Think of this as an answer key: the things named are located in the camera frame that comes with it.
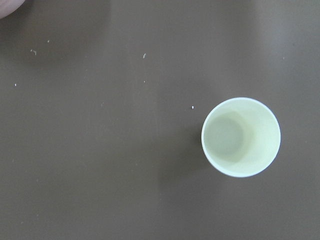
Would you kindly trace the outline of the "cream white cup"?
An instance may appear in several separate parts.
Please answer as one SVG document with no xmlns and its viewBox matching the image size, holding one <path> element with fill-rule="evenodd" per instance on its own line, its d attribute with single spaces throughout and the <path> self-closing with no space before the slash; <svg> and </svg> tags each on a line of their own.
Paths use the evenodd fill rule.
<svg viewBox="0 0 320 240">
<path fill-rule="evenodd" d="M 257 175 L 270 166 L 281 146 L 275 114 L 262 102 L 235 97 L 214 107 L 201 129 L 208 162 L 230 177 Z"/>
</svg>

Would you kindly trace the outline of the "pink bucket with ice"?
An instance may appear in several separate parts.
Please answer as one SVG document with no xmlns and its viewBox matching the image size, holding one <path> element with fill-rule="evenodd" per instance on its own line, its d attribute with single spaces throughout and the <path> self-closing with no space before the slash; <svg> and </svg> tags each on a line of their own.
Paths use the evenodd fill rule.
<svg viewBox="0 0 320 240">
<path fill-rule="evenodd" d="M 16 11 L 25 0 L 0 0 L 0 19 Z"/>
</svg>

